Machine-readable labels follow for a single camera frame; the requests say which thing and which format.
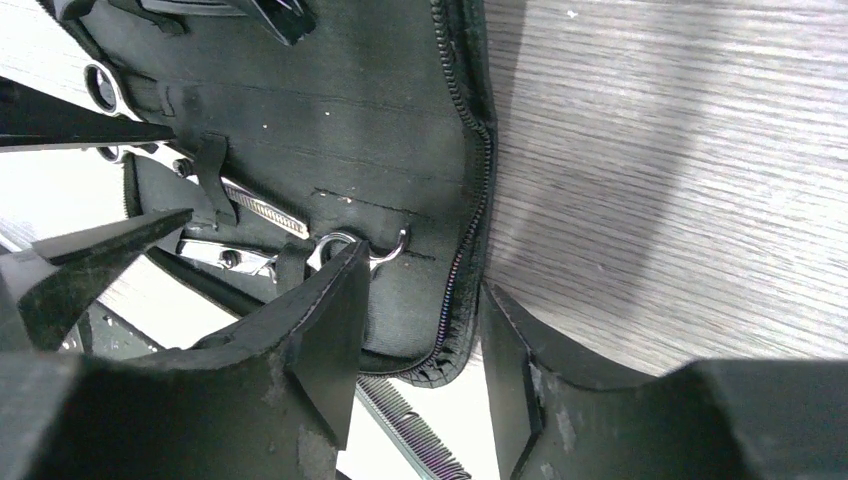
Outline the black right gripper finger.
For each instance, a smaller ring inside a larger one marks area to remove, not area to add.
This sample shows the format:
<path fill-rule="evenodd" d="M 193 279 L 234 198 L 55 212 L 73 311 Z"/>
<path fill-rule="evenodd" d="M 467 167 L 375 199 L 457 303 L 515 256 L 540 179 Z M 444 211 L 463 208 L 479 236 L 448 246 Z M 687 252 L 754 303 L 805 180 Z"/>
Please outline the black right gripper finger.
<path fill-rule="evenodd" d="M 193 347 L 1 358 L 5 479 L 332 479 L 368 310 L 368 245 Z"/>
<path fill-rule="evenodd" d="M 27 152 L 168 141 L 164 125 L 111 117 L 1 79 L 1 151 Z"/>
<path fill-rule="evenodd" d="M 481 287 L 478 319 L 505 479 L 843 479 L 847 365 L 698 360 L 654 377 Z"/>
<path fill-rule="evenodd" d="M 157 211 L 3 254 L 1 350 L 57 350 L 107 287 L 192 216 L 191 209 Z"/>

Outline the silver hair scissors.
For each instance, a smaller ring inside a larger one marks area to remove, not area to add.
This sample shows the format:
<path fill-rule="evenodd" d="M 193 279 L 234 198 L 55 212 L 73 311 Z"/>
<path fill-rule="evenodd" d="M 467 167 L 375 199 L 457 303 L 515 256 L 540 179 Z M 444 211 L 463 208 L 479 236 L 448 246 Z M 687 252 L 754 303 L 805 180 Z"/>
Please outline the silver hair scissors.
<path fill-rule="evenodd" d="M 142 120 L 131 108 L 123 82 L 111 65 L 91 60 L 83 68 L 83 76 L 87 93 L 101 113 L 136 122 Z M 132 155 L 148 158 L 177 177 L 199 186 L 210 201 L 218 224 L 236 226 L 238 216 L 234 206 L 239 205 L 299 239 L 308 239 L 310 232 L 305 219 L 221 173 L 228 150 L 227 138 L 216 133 L 203 134 L 200 148 L 194 154 L 166 141 L 96 149 L 103 159 L 113 164 L 122 163 Z"/>

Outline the black comb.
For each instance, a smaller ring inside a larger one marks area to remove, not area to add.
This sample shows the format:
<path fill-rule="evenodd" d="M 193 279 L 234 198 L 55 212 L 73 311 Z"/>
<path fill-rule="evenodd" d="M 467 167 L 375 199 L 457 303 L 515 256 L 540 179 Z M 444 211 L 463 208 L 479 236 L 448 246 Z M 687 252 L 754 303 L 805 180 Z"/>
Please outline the black comb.
<path fill-rule="evenodd" d="M 429 424 L 389 381 L 360 376 L 355 394 L 421 479 L 472 478 Z"/>

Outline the silver thinning scissors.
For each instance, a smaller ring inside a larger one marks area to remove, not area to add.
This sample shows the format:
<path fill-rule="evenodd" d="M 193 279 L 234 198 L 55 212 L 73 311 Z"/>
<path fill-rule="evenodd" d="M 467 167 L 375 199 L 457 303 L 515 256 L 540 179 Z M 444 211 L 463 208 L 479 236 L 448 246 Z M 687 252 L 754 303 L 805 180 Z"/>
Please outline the silver thinning scissors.
<path fill-rule="evenodd" d="M 405 227 L 399 230 L 396 245 L 389 253 L 379 255 L 373 250 L 370 250 L 370 271 L 374 272 L 381 265 L 400 256 L 409 244 L 409 237 L 409 228 Z M 331 244 L 350 244 L 359 241 L 359 237 L 341 230 L 330 232 L 318 240 L 317 245 L 305 260 L 306 266 L 313 272 L 317 272 L 329 260 L 329 256 L 325 254 L 325 251 L 329 249 Z M 268 277 L 274 284 L 278 282 L 276 261 L 280 257 L 279 254 L 271 254 L 243 246 L 187 238 L 178 241 L 176 253 L 184 259 L 198 261 L 221 270 L 249 276 L 264 276 Z"/>

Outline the black hair clip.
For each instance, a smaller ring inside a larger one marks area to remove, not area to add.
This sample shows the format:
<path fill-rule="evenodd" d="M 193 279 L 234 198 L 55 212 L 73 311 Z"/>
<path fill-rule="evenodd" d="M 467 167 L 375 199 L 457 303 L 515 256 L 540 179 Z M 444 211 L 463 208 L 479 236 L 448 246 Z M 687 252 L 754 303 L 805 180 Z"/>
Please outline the black hair clip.
<path fill-rule="evenodd" d="M 83 43 L 157 44 L 190 33 L 189 17 L 249 18 L 285 46 L 312 33 L 317 16 L 304 1 L 41 1 Z"/>

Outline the black tool pouch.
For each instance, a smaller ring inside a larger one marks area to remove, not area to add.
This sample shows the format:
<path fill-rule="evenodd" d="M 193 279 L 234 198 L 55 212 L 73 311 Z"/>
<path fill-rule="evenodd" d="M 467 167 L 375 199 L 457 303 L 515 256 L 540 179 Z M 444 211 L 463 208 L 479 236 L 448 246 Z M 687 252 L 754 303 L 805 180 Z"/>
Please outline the black tool pouch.
<path fill-rule="evenodd" d="M 318 240 L 344 231 L 385 255 L 374 271 L 361 371 L 422 388 L 453 381 L 476 329 L 497 128 L 480 1 L 304 1 L 315 30 L 285 46 L 249 18 L 189 17 L 157 44 L 83 43 L 142 120 L 196 153 L 227 138 L 221 173 L 307 221 L 299 239 L 234 206 L 218 224 L 197 185 L 140 156 L 118 163 L 129 214 L 193 208 L 188 239 L 279 254 L 280 290 Z"/>

